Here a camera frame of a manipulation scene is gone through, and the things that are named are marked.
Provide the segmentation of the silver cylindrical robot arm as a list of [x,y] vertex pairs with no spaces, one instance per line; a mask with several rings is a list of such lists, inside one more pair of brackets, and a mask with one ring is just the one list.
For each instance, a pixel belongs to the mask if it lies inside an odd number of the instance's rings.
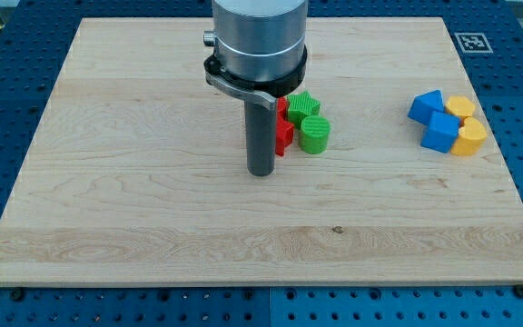
[[303,81],[306,0],[212,0],[203,42],[206,82],[234,98],[273,108]]

